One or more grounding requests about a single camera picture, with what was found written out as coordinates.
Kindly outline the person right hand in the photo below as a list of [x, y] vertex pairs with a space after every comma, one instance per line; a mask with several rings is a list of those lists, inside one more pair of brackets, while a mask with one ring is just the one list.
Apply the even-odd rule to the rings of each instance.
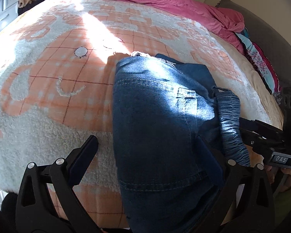
[[291, 169], [289, 168], [277, 168], [269, 165], [264, 166], [268, 180], [270, 184], [273, 184], [275, 181], [281, 181], [279, 173], [282, 173], [283, 176], [286, 176], [285, 181], [280, 186], [279, 192], [285, 192], [291, 188]]

